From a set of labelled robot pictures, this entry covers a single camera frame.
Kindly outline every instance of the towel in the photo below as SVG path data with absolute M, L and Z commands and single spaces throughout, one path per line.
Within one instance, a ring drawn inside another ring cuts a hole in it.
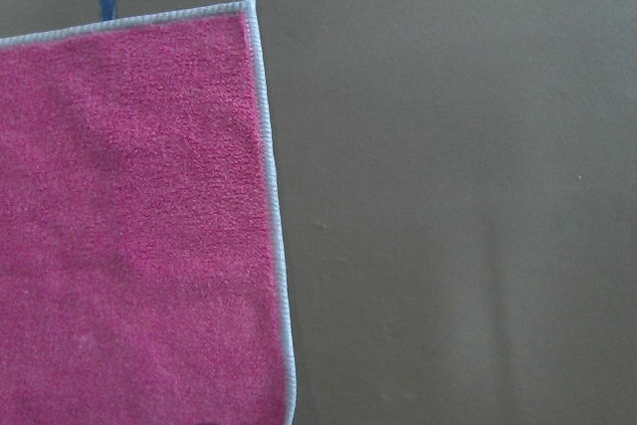
M 0 41 L 0 424 L 290 424 L 255 1 Z

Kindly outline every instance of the pink terry fabric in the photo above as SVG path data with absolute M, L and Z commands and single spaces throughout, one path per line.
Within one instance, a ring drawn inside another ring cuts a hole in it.
M 280 425 L 236 13 L 0 50 L 0 423 Z

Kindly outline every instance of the gray surface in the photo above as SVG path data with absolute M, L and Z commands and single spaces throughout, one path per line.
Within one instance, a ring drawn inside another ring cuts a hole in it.
M 3 37 L 99 14 L 0 5 Z M 637 423 L 637 0 L 259 8 L 296 423 Z

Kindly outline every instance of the white stitched edge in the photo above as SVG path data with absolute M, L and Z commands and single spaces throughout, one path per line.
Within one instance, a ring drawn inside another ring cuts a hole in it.
M 292 342 L 292 328 L 290 325 L 290 304 L 288 302 L 288 281 L 286 275 L 286 259 L 283 243 L 283 229 L 281 225 L 281 212 L 279 209 L 279 193 L 277 189 L 277 170 L 272 144 L 272 127 L 270 125 L 270 109 L 268 107 L 268 95 L 266 87 L 266 74 L 261 50 L 261 37 L 257 21 L 256 0 L 240 0 L 225 4 L 209 5 L 194 9 L 175 10 L 159 14 L 141 15 L 124 19 L 96 22 L 93 24 L 70 27 L 50 32 L 40 32 L 17 37 L 0 39 L 0 48 L 47 42 L 66 39 L 68 37 L 91 34 L 95 32 L 107 32 L 125 29 L 139 25 L 159 24 L 177 19 L 193 19 L 220 14 L 231 14 L 244 11 L 247 14 L 250 30 L 250 43 L 253 54 L 255 81 L 259 112 L 261 117 L 261 134 L 264 143 L 264 162 L 270 203 L 270 221 L 273 229 L 272 242 L 275 256 L 275 272 L 278 282 L 279 307 L 281 313 L 281 335 L 283 341 L 284 361 L 286 367 L 286 425 L 292 425 L 297 404 L 297 375 L 295 367 L 295 355 Z

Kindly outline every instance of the white trim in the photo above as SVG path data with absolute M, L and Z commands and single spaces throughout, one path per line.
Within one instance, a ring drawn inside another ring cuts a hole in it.
M 279 307 L 281 313 L 281 336 L 283 341 L 284 362 L 286 368 L 286 419 L 285 425 L 292 425 L 295 407 L 297 403 L 297 377 L 295 368 L 295 355 L 292 343 L 292 329 L 290 326 L 290 305 L 288 302 L 288 282 L 286 277 L 286 259 L 284 253 L 283 230 L 281 226 L 281 213 L 279 210 L 279 193 L 277 190 L 277 170 L 272 145 L 272 128 L 270 125 L 270 110 L 268 107 L 268 93 L 266 87 L 266 74 L 261 50 L 261 38 L 257 21 L 256 0 L 241 0 L 226 4 L 216 4 L 194 9 L 162 12 L 152 15 L 141 15 L 125 19 L 115 19 L 107 22 L 81 25 L 68 29 L 41 32 L 29 35 L 20 35 L 0 39 L 0 48 L 31 44 L 36 42 L 48 42 L 66 39 L 78 35 L 86 35 L 95 32 L 106 32 L 125 29 L 139 25 L 159 24 L 177 19 L 193 19 L 197 17 L 209 17 L 213 15 L 232 14 L 245 12 L 248 19 L 250 43 L 254 62 L 255 82 L 259 112 L 261 118 L 261 135 L 264 144 L 264 166 L 268 186 L 268 199 L 270 205 L 270 221 L 272 228 L 272 245 L 275 260 L 275 273 L 278 281 Z

